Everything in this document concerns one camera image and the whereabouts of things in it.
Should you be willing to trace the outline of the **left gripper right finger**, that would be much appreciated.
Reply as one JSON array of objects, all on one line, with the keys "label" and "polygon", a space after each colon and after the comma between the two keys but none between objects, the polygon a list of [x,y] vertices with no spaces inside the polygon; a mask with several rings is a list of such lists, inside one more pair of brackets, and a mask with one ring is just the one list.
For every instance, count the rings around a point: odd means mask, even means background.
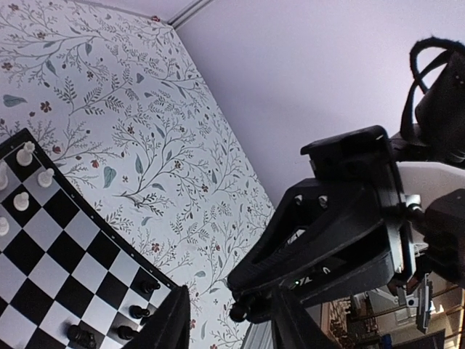
[{"label": "left gripper right finger", "polygon": [[283,287],[272,291],[272,341],[280,349],[337,349],[313,321],[293,292]]}]

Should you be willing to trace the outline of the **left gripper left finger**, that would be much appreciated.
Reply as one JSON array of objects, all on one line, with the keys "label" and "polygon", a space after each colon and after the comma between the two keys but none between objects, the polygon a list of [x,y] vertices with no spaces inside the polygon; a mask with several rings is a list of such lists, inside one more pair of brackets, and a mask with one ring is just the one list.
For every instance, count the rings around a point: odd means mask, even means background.
[{"label": "left gripper left finger", "polygon": [[140,333],[133,348],[189,348],[190,296],[186,286],[172,289]]}]

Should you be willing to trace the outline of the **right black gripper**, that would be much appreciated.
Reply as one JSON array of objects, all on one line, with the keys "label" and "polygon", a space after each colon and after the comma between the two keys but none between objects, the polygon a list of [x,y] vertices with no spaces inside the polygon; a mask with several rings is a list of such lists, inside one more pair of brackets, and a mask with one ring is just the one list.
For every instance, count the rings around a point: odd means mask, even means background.
[{"label": "right black gripper", "polygon": [[290,187],[263,234],[227,277],[236,322],[270,319],[272,290],[304,308],[404,283],[421,268],[464,285],[464,190],[424,212],[400,198],[400,173],[380,127],[302,149],[315,177]]}]

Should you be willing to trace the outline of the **black and grey chessboard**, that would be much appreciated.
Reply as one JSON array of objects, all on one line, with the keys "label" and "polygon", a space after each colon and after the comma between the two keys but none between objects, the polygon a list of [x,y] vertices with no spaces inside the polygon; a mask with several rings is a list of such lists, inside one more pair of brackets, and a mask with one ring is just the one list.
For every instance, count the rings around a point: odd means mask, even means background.
[{"label": "black and grey chessboard", "polygon": [[10,180],[19,181],[18,191],[26,189],[30,195],[29,208],[17,212],[12,205],[17,191],[1,192],[1,346],[69,348],[65,323],[80,319],[78,302],[93,297],[105,278],[124,286],[137,277],[156,279],[169,289],[167,295],[173,283],[116,233],[62,174],[54,175],[49,188],[37,184],[38,173],[52,166],[42,149],[35,149],[29,167],[16,169],[16,152],[32,140],[29,131],[21,130],[1,142],[1,160],[14,174],[20,173],[18,179],[11,174]]}]

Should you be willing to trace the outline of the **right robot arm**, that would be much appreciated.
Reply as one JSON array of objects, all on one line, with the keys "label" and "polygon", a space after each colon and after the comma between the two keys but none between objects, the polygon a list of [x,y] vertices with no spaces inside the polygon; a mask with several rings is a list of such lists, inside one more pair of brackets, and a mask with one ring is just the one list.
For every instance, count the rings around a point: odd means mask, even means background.
[{"label": "right robot arm", "polygon": [[302,148],[314,177],[291,186],[252,249],[230,272],[230,317],[268,321],[273,289],[308,308],[380,286],[416,287],[436,272],[464,284],[464,190],[427,208],[405,193],[398,163],[464,168],[464,46],[431,37],[410,52],[412,89],[400,131],[380,126]]}]

